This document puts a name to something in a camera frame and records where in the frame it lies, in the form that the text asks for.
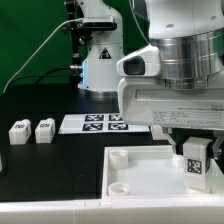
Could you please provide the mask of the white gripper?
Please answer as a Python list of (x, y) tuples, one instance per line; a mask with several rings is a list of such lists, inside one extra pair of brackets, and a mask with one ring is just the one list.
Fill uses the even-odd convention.
[(118, 103), (127, 124), (163, 127), (173, 154), (170, 128), (224, 130), (223, 77), (211, 77), (206, 88), (195, 90), (165, 88), (155, 77), (125, 77), (118, 85)]

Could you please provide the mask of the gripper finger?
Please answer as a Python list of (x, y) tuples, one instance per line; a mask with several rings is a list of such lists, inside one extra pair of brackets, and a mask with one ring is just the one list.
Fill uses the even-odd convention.
[(224, 142), (224, 131), (214, 131), (213, 134), (215, 137), (215, 142), (212, 146), (213, 156), (215, 159), (218, 159), (219, 155), (222, 152), (221, 145)]

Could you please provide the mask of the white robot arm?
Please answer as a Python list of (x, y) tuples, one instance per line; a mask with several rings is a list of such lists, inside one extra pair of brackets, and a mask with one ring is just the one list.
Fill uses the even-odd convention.
[(212, 130), (224, 143), (224, 0), (132, 0), (149, 44), (123, 54), (122, 20), (103, 0), (78, 0), (93, 32), (81, 88), (114, 93), (125, 122)]

